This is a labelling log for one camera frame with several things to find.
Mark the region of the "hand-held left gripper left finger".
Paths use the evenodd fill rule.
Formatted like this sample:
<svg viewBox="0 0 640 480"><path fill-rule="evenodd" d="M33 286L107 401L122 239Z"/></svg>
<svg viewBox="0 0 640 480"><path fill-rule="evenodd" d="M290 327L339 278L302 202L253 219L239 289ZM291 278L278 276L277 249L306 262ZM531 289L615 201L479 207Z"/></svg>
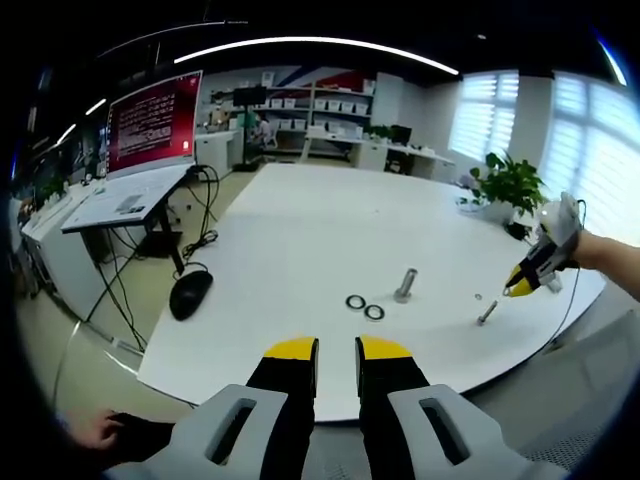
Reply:
<svg viewBox="0 0 640 480"><path fill-rule="evenodd" d="M229 384L180 420L168 445L109 479L298 479L314 428L319 341L273 345L244 385Z"/></svg>

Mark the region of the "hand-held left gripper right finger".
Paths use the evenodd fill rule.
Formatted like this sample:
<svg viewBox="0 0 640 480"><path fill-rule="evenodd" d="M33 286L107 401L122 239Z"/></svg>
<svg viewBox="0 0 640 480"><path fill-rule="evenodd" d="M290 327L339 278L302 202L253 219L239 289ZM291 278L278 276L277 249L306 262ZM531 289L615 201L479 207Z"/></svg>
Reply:
<svg viewBox="0 0 640 480"><path fill-rule="evenodd" d="M450 387L430 384L402 345L355 340L359 425L374 479L563 479L504 441L497 421Z"/></svg>

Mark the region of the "person's left hand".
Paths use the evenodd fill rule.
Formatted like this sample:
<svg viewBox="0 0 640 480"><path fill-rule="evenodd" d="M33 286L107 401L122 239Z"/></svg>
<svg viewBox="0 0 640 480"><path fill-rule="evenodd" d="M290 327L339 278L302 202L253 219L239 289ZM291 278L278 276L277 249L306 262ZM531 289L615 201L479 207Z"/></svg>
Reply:
<svg viewBox="0 0 640 480"><path fill-rule="evenodd" d="M81 447L96 451L109 450L116 444L123 428L123 424L116 419L117 415L114 410L100 411L93 420L80 427L72 427L69 433Z"/></svg>

